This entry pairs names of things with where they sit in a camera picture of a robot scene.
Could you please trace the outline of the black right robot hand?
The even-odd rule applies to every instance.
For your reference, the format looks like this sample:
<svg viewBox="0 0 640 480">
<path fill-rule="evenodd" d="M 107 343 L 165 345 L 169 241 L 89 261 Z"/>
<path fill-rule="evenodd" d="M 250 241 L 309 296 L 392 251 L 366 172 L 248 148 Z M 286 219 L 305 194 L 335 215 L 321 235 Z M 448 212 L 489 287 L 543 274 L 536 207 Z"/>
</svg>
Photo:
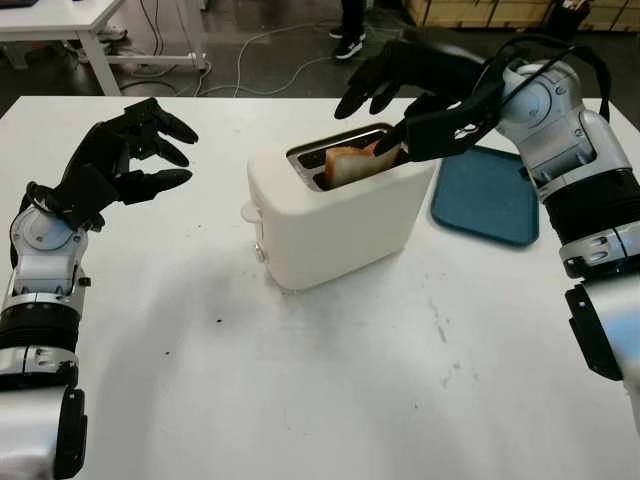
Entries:
<svg viewBox="0 0 640 480">
<path fill-rule="evenodd" d="M 502 84 L 475 89 L 483 66 L 481 59 L 451 45 L 388 41 L 351 76 L 334 117 L 345 119 L 366 102 L 369 113 L 377 114 L 403 86 L 418 87 L 422 94 L 374 153 L 400 144 L 412 162 L 463 153 L 497 123 Z"/>
</svg>

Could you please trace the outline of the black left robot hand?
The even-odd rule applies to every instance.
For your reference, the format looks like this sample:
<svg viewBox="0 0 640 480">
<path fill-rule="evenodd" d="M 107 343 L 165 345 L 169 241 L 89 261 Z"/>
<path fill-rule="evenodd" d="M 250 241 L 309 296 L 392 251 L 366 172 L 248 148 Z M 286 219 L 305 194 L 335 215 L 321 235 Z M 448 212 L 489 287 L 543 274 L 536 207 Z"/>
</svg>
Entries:
<svg viewBox="0 0 640 480">
<path fill-rule="evenodd" d="M 99 122 L 86 134 L 54 189 L 63 211 L 100 211 L 113 202 L 149 201 L 161 192 L 186 183 L 192 176 L 188 158 L 166 138 L 193 145 L 198 134 L 154 98 L 124 109 Z M 130 161 L 158 156 L 174 167 L 147 174 L 132 170 Z"/>
</svg>

